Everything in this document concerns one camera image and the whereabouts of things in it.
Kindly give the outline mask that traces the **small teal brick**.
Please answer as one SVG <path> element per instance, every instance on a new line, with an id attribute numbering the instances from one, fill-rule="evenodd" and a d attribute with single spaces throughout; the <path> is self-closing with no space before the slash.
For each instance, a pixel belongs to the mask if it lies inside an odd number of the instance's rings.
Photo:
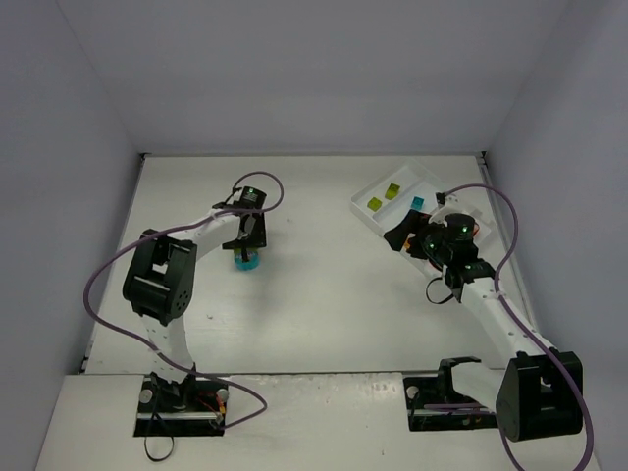
<path id="1" fill-rule="evenodd" d="M 410 208 L 415 211 L 421 211 L 424 205 L 424 199 L 419 196 L 414 196 Z"/>

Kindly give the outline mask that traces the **green curved brick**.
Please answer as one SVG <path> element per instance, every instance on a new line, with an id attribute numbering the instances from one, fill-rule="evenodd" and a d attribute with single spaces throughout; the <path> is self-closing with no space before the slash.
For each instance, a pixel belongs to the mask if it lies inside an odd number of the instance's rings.
<path id="1" fill-rule="evenodd" d="M 386 192 L 385 199 L 386 200 L 394 200 L 398 197 L 400 191 L 400 186 L 396 183 L 390 183 Z"/>

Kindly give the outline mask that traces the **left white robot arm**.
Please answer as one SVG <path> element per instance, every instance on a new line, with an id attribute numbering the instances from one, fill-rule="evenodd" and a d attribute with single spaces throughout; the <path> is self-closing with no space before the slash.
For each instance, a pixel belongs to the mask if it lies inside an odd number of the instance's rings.
<path id="1" fill-rule="evenodd" d="M 266 197 L 255 187 L 237 188 L 212 207 L 212 221 L 153 238 L 134 251 L 123 298 L 157 347 L 151 379 L 176 409 L 186 407 L 195 389 L 183 314 L 191 303 L 196 263 L 223 249 L 234 255 L 238 269 L 256 268 L 258 250 L 267 245 L 265 216 L 258 212 Z"/>

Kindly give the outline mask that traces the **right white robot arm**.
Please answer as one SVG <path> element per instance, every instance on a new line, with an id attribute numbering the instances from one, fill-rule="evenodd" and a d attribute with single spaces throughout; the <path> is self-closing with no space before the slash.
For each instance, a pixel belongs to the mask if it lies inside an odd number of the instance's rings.
<path id="1" fill-rule="evenodd" d="M 392 250 L 438 271 L 451 298 L 479 322 L 505 363 L 497 374 L 476 357 L 444 359 L 440 394 L 450 406 L 465 398 L 479 403 L 495 414 L 513 442 L 576 435 L 584 422 L 577 398 L 583 388 L 582 364 L 575 353 L 558 351 L 504 305 L 496 271 L 475 243 L 475 226 L 468 214 L 449 213 L 435 222 L 411 210 L 384 234 Z"/>

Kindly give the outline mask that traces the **green square brick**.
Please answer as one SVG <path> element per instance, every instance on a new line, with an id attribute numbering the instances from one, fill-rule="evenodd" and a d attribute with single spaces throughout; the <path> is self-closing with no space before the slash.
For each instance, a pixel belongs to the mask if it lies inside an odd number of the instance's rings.
<path id="1" fill-rule="evenodd" d="M 367 208 L 370 209 L 372 212 L 377 212 L 382 207 L 382 205 L 383 203 L 380 199 L 378 199 L 377 197 L 372 197 L 367 203 Z"/>

